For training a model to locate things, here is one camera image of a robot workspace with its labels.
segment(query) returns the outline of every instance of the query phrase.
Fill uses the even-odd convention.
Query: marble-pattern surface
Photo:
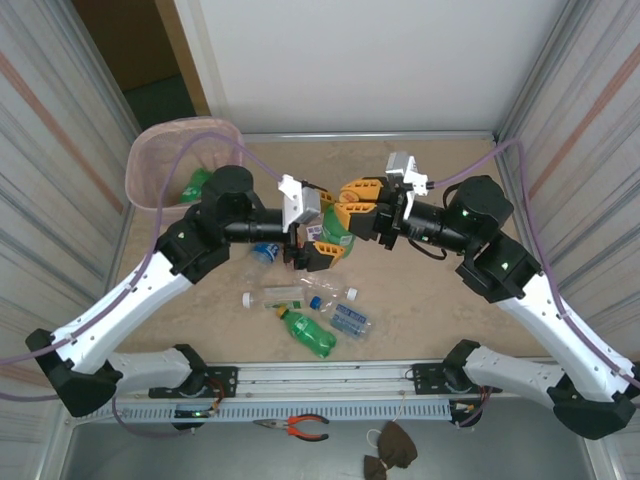
[[[443,179],[491,149],[488,140],[366,141],[252,144],[251,149],[276,171],[338,191],[361,176],[384,175],[389,152],[406,150],[421,172]],[[275,183],[253,165],[256,191],[268,207],[280,205]],[[489,162],[478,173],[498,179]],[[441,205],[442,191],[426,199]],[[120,276],[131,271],[148,246],[151,219],[137,213],[124,252]],[[506,231],[515,235],[513,223]],[[121,350],[161,350],[189,343],[209,362],[311,361],[315,357],[295,342],[273,312],[249,311],[241,305],[246,286],[239,280],[247,245],[232,247],[231,261],[164,305],[122,344]],[[437,358],[462,338],[480,341],[502,353],[545,355],[545,351],[509,315],[489,305],[462,284],[454,270],[459,258],[431,260],[403,239],[389,252],[375,242],[358,240],[351,256],[335,271],[360,291],[357,303],[374,317],[371,336],[353,341],[336,332],[330,360]],[[265,284],[286,285],[293,273],[282,264]]]

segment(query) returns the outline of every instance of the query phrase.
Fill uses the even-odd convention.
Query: white bottle cap
[[[242,294],[242,306],[244,308],[251,308],[251,292],[244,292]]]

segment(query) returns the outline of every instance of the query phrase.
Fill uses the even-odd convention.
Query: green plastic bottle
[[[193,172],[191,180],[189,180],[189,183],[182,191],[182,195],[180,195],[180,203],[197,202],[200,200],[202,196],[202,185],[209,180],[211,175],[213,175],[213,172],[205,170],[204,168],[199,168]]]
[[[347,258],[349,256],[351,250],[353,250],[353,245],[356,242],[356,236],[349,232],[349,230],[345,229],[340,223],[340,220],[338,220],[338,217],[333,210],[333,205],[327,208],[327,211],[324,214],[324,219],[322,220],[321,240],[323,242],[333,243],[334,245],[344,247],[346,251],[342,258]]]
[[[287,330],[293,338],[306,345],[320,358],[326,358],[336,345],[336,337],[324,330],[313,319],[298,312],[290,312],[287,307],[280,307],[276,312],[284,320]]]

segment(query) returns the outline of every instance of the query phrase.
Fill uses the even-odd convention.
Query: pink mesh basket
[[[226,135],[244,145],[242,134],[231,123],[212,117],[175,120],[154,125],[136,138],[129,152],[125,191],[131,203],[156,214],[158,194],[180,149],[194,136],[205,132]],[[198,168],[215,170],[224,165],[242,165],[242,152],[214,138],[196,141],[184,154],[169,183],[162,209],[162,223],[180,220],[190,204],[178,204],[180,194]]]

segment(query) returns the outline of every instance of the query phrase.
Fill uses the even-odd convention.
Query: red-handled pliers
[[[264,420],[254,420],[256,425],[262,425],[267,428],[276,428],[278,430],[286,430],[288,435],[298,437],[305,442],[321,442],[329,438],[329,435],[323,433],[322,435],[311,435],[298,430],[293,425],[304,422],[305,420],[312,420],[314,422],[329,423],[329,420],[321,415],[315,415],[313,413],[305,413],[304,415],[298,415],[297,417],[289,417],[287,420],[278,420],[275,418],[266,418]]]

